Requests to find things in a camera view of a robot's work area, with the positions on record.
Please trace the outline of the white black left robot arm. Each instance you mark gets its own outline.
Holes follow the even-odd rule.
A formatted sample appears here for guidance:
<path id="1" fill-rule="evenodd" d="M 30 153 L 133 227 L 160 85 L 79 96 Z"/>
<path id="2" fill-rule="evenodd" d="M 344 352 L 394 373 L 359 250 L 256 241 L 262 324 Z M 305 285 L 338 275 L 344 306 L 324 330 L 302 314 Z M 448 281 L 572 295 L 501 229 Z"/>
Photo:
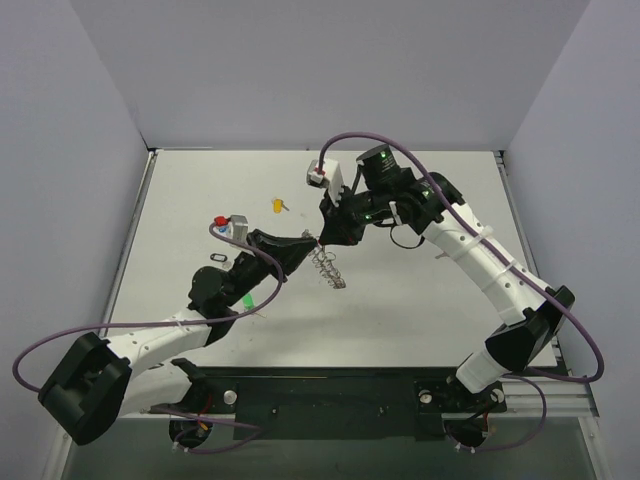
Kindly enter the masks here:
<path id="1" fill-rule="evenodd" d="M 238 301 L 269 276 L 286 282 L 317 245 L 312 237 L 249 232 L 230 269 L 196 271 L 189 303 L 178 314 L 111 338 L 93 332 L 77 338 L 41 387 L 39 403 L 77 444 L 96 440 L 125 413 L 126 393 L 137 377 L 223 338 L 239 317 L 232 309 Z"/>

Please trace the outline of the key with yellow tag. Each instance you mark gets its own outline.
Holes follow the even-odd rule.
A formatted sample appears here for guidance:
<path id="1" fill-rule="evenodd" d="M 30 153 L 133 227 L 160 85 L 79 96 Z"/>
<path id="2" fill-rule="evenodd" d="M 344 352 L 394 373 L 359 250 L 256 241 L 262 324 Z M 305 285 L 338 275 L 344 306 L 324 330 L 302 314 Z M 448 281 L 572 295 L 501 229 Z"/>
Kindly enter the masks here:
<path id="1" fill-rule="evenodd" d="M 272 200 L 272 207 L 273 207 L 273 212 L 276 214 L 281 214 L 289 210 L 289 208 L 286 206 L 285 202 L 281 198 L 274 198 Z"/>

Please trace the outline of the key with green tag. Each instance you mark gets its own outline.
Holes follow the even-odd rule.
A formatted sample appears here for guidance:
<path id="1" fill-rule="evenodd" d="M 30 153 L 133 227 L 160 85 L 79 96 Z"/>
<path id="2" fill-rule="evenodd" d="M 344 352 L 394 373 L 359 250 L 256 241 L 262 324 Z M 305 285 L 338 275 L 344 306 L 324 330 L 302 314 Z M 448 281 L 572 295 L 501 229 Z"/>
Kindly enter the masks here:
<path id="1" fill-rule="evenodd" d="M 245 312 L 248 312 L 250 310 L 253 310 L 256 308 L 253 297 L 251 294 L 246 294 L 243 298 L 242 298 L 242 304 L 243 304 L 243 308 Z M 253 313 L 252 315 L 256 315 L 258 317 L 261 318 L 266 318 L 266 316 L 260 312 L 257 313 Z"/>

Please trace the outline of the black tag with key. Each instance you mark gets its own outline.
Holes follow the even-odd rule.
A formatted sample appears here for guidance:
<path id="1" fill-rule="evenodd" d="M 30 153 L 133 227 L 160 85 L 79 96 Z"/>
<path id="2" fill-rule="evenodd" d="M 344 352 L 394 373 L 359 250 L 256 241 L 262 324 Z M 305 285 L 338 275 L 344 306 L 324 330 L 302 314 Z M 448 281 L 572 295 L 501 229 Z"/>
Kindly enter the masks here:
<path id="1" fill-rule="evenodd" d="M 212 253 L 210 255 L 210 260 L 222 264 L 228 261 L 228 257 L 222 253 Z"/>

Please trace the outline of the metal key ring disc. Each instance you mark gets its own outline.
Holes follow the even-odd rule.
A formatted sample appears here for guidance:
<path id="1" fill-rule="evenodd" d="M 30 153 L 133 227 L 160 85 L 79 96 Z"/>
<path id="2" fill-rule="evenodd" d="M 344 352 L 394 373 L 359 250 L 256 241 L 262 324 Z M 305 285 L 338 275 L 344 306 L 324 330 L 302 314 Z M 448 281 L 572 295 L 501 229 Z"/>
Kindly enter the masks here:
<path id="1" fill-rule="evenodd" d="M 312 239 L 317 242 L 317 238 L 305 229 L 302 234 L 305 239 Z M 324 246 L 318 242 L 307 255 L 317 273 L 326 281 L 326 283 L 335 290 L 346 288 L 346 281 L 342 277 L 339 269 L 334 265 L 336 256 L 333 252 L 327 252 Z"/>

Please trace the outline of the aluminium front frame rail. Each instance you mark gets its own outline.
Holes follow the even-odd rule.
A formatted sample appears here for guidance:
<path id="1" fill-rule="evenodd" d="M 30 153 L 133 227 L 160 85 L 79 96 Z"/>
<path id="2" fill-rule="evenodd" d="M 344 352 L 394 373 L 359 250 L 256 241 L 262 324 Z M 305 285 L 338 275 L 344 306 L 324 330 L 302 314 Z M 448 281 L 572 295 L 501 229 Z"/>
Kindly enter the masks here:
<path id="1" fill-rule="evenodd" d="M 192 382 L 184 374 L 154 370 L 160 376 L 142 375 L 134 379 L 122 394 L 120 402 L 112 401 L 99 407 L 98 418 L 108 416 L 117 419 L 136 412 L 148 412 L 153 406 L 174 404 L 182 400 Z M 569 385 L 543 378 L 531 378 L 542 391 L 547 413 L 555 417 L 597 417 L 599 415 L 591 392 L 584 385 Z M 516 415 L 533 415 L 540 410 L 540 393 L 526 379 L 502 379 L 507 412 Z"/>

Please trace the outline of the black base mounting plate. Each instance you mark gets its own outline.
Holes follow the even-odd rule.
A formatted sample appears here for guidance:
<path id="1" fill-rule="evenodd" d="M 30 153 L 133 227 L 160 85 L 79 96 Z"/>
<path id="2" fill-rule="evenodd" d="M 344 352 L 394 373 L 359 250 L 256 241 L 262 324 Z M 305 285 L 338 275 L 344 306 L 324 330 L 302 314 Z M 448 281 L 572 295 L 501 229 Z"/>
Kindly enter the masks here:
<path id="1" fill-rule="evenodd" d="M 439 369 L 283 370 L 200 368 L 181 364 L 186 393 L 152 407 L 171 415 L 169 435 L 195 448 L 216 426 L 236 441 L 439 440 L 453 430 L 476 443 L 486 417 L 506 410 L 495 382 L 471 394 Z"/>

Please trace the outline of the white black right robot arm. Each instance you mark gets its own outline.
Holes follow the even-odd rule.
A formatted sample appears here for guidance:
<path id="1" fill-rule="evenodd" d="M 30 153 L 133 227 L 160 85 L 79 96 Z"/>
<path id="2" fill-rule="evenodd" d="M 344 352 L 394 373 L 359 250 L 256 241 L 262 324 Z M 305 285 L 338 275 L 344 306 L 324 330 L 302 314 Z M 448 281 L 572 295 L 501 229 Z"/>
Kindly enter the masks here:
<path id="1" fill-rule="evenodd" d="M 325 191 L 320 203 L 323 246 L 355 246 L 367 226 L 408 226 L 422 242 L 454 261 L 496 309 L 500 327 L 458 367 L 447 383 L 449 402 L 468 409 L 502 375 L 524 371 L 562 326 L 562 311 L 575 297 L 566 287 L 551 288 L 521 265 L 480 222 L 461 193 L 441 174 L 418 178 L 400 167 L 389 146 L 360 155 L 358 172 L 366 189 L 344 184 L 340 165 L 314 161 L 309 185 Z"/>

